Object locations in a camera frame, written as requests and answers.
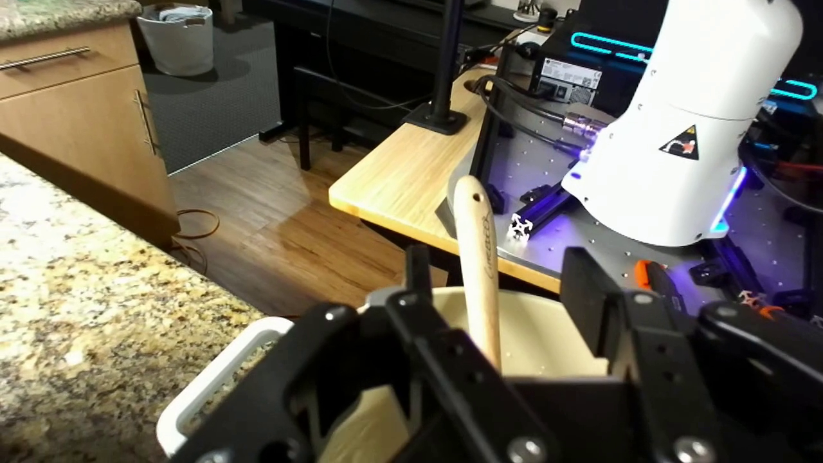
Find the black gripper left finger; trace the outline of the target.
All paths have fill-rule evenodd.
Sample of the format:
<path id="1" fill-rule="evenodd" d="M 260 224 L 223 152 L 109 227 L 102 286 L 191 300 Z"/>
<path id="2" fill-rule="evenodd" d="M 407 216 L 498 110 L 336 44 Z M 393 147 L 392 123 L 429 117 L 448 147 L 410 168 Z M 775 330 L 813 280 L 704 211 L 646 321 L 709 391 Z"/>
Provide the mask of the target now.
<path id="1" fill-rule="evenodd" d="M 363 310 L 325 304 L 245 326 L 164 408 L 169 463 L 320 463 L 371 388 L 399 397 L 395 463 L 547 463 L 550 431 L 471 336 L 433 307 L 426 251 Z"/>

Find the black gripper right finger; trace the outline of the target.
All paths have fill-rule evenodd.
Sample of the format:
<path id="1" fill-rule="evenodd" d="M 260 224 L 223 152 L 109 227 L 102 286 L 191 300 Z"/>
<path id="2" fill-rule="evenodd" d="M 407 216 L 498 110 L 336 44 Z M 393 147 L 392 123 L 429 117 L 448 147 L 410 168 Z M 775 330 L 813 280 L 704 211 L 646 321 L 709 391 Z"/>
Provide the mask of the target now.
<path id="1" fill-rule="evenodd" d="M 779 309 L 624 291 L 569 246 L 561 300 L 628 386 L 653 463 L 823 463 L 823 336 Z"/>

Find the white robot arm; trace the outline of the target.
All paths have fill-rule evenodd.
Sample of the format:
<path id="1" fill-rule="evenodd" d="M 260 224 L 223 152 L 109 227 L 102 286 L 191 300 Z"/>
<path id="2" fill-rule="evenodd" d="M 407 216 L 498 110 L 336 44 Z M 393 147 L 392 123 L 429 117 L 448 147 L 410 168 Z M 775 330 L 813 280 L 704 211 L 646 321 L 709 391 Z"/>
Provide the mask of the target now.
<path id="1" fill-rule="evenodd" d="M 564 189 L 606 228 L 687 246 L 726 228 L 738 143 L 802 38 L 792 0 L 668 0 L 628 110 Z M 606 370 L 509 381 L 498 370 L 489 198 L 452 193 L 467 321 L 433 300 L 424 250 L 367 309 L 249 325 L 161 415 L 169 463 L 316 463 L 367 388 L 393 391 L 395 463 L 821 463 L 821 331 L 749 295 L 684 317 L 673 294 L 624 291 L 574 246 L 561 300 Z"/>

